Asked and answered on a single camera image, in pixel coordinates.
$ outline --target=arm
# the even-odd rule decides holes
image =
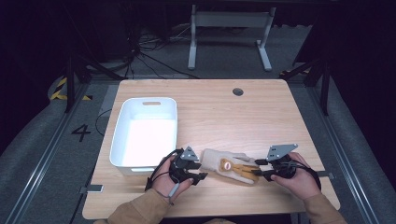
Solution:
[[[154,176],[152,189],[142,196],[117,207],[116,211],[108,218],[108,223],[159,223],[171,208],[171,204],[178,195],[188,189],[192,180],[187,179],[180,183],[177,191],[172,197],[168,197],[175,183],[170,178],[170,163],[173,158],[168,159]],[[95,224],[106,223],[103,220]]]
[[[309,167],[300,154],[291,152],[289,155],[292,160]],[[297,169],[295,176],[291,179],[285,179],[278,175],[272,175],[271,179],[277,184],[289,189],[296,197],[304,202],[306,213],[313,224],[346,223],[326,196],[321,193],[315,179],[307,171]]]

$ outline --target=person's right hand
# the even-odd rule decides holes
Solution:
[[[291,152],[289,153],[289,156],[292,160],[297,161],[309,168],[309,165],[300,154]],[[291,179],[286,179],[278,175],[271,175],[271,179],[277,184],[289,189],[297,198],[301,200],[305,200],[321,193],[314,177],[312,177],[312,175],[306,170],[301,168],[297,168],[296,174]]]

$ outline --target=yellow tape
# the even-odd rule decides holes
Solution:
[[[285,75],[284,72],[285,72],[285,71],[281,71],[281,72],[279,73],[279,75],[280,75],[280,76],[284,76],[284,75]],[[305,75],[308,75],[308,73],[309,73],[309,69],[307,69],[307,70],[301,72],[301,74],[305,74]]]
[[[59,82],[58,86],[56,87],[54,93],[51,95],[50,99],[51,100],[67,100],[67,95],[61,95],[61,90],[64,87],[64,84],[67,81],[67,77],[64,77],[61,79]],[[92,100],[93,96],[91,95],[85,95],[82,100]]]

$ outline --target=painted number 4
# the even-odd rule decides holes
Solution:
[[[81,134],[81,136],[79,137],[79,142],[82,142],[82,140],[84,139],[84,135],[91,133],[91,132],[87,132],[87,128],[88,128],[88,125],[83,124],[83,125],[81,125],[81,127],[75,129],[72,132],[72,134]]]

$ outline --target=metal frame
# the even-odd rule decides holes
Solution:
[[[82,84],[78,88],[77,92],[77,99],[82,99],[85,92],[88,89],[88,84]],[[55,156],[59,144],[61,142],[62,135],[65,132],[67,125],[70,122],[70,119],[73,118],[74,113],[76,112],[78,105],[81,101],[75,101],[68,113],[64,113],[58,128],[55,130],[52,138],[47,145],[46,150],[44,151],[43,155],[41,156],[40,161],[38,162],[37,166],[33,170],[32,174],[29,177],[29,180],[21,193],[20,198],[14,205],[14,208],[8,215],[6,223],[20,223],[23,215],[25,214],[27,208],[29,207],[30,202],[33,200],[35,196],[35,192],[40,187],[41,181],[43,180],[46,172],[50,168],[50,163],[52,162],[53,157]]]
[[[197,11],[196,6],[191,10],[191,45],[188,68],[195,69],[197,39],[196,27],[250,27],[263,28],[261,40],[257,40],[257,48],[262,58],[264,70],[272,71],[272,66],[265,50],[265,43],[271,30],[271,25],[275,16],[275,7],[271,7],[269,12],[212,12]]]
[[[346,178],[346,182],[349,186],[350,192],[355,198],[356,204],[361,210],[361,215],[365,223],[379,223],[376,213],[370,204],[366,193],[364,192],[363,185],[356,175],[352,164],[347,157],[347,154],[332,126],[332,122],[329,117],[322,113],[321,102],[319,101],[318,94],[315,92],[313,87],[307,88],[308,95],[316,106],[316,110],[320,116],[323,126],[325,127],[333,145],[334,155],[340,164],[341,170]]]

